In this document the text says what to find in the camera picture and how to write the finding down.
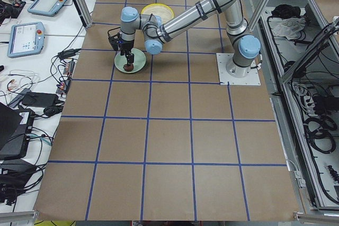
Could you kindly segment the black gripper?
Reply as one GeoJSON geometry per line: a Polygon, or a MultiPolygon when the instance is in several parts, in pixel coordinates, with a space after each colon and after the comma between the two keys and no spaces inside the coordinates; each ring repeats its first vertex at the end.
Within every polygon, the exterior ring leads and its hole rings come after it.
{"type": "Polygon", "coordinates": [[[133,64],[134,54],[131,53],[131,50],[134,47],[134,40],[132,41],[121,40],[121,41],[122,41],[122,44],[120,48],[120,55],[126,56],[128,64],[133,64]]]}

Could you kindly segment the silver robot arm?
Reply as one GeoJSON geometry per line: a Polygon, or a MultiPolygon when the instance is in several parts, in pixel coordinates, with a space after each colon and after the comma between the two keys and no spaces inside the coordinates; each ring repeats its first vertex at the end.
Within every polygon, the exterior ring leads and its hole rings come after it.
{"type": "Polygon", "coordinates": [[[132,49],[137,30],[143,32],[144,45],[148,53],[156,55],[163,49],[163,44],[189,28],[207,20],[214,14],[224,14],[226,32],[234,49],[234,55],[226,64],[226,71],[233,77],[243,78],[251,69],[251,64],[258,56],[261,43],[248,31],[240,0],[202,0],[170,21],[160,24],[154,14],[141,14],[134,7],[125,7],[121,11],[120,31],[109,37],[115,51],[125,56],[126,71],[133,70],[134,55],[132,49]]]}

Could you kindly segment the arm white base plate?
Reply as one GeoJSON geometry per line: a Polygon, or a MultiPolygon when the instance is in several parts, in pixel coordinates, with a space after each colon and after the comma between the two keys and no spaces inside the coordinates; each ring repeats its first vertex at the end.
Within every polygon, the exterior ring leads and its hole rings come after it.
{"type": "Polygon", "coordinates": [[[230,86],[260,86],[260,78],[255,60],[249,67],[239,67],[233,63],[233,53],[216,53],[219,84],[230,86]]]}

